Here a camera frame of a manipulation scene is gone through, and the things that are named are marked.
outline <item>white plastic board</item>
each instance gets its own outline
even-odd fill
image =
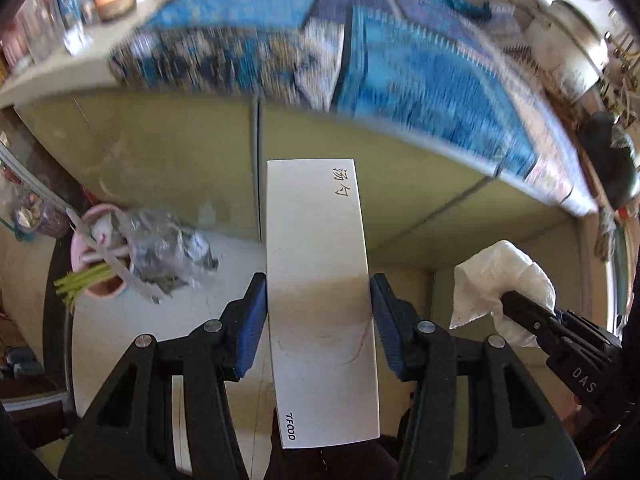
[[[353,161],[270,160],[266,216],[283,447],[379,437],[369,271]]]

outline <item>glass jar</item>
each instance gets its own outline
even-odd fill
[[[17,20],[14,19],[7,25],[6,30],[0,33],[0,44],[12,74],[20,73],[30,65],[31,54],[27,38]]]
[[[51,23],[58,38],[58,43],[62,43],[62,38],[65,35],[65,25],[62,22],[62,15],[60,14],[60,7],[58,6],[58,0],[44,0],[44,4],[47,6]]]
[[[39,63],[47,59],[60,44],[60,37],[44,0],[26,0],[16,18],[22,25],[33,60]]]

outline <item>metal screw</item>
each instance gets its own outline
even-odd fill
[[[491,335],[489,336],[489,345],[494,348],[504,348],[507,342],[501,338],[499,335]]]
[[[222,322],[219,319],[209,319],[204,324],[205,332],[220,332],[222,330]]]
[[[146,348],[151,344],[152,341],[153,340],[151,339],[151,336],[149,334],[139,335],[136,338],[136,346],[138,348]]]
[[[433,334],[436,331],[436,326],[431,321],[421,321],[418,323],[418,332],[423,334]]]

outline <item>green vegetable stalk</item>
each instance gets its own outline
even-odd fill
[[[82,293],[82,291],[115,277],[116,272],[111,269],[108,263],[103,262],[89,269],[70,272],[64,278],[60,278],[53,282],[53,284],[56,287],[57,295],[65,295],[62,301],[66,307],[73,309],[76,298]]]

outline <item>blue gripper pad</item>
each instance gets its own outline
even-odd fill
[[[373,317],[386,362],[398,379],[411,380],[404,360],[404,347],[412,340],[414,326],[420,318],[411,303],[396,298],[384,274],[371,277],[370,289]]]
[[[229,303],[220,321],[226,329],[227,344],[235,353],[233,373],[240,380],[254,364],[262,327],[267,317],[267,281],[263,272],[256,272],[242,300]]]

